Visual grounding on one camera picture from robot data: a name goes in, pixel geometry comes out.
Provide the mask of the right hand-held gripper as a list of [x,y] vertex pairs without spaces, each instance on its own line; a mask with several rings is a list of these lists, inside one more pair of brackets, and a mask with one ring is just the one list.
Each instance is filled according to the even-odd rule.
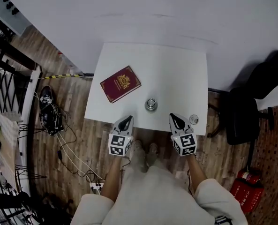
[[169,114],[171,140],[174,149],[180,156],[188,156],[196,153],[197,138],[187,118],[176,114]]

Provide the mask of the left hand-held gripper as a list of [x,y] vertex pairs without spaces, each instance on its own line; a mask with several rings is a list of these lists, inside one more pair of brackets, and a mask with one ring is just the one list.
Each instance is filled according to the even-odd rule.
[[134,117],[132,115],[125,116],[114,123],[108,139],[110,155],[123,157],[127,154],[133,140],[133,125]]

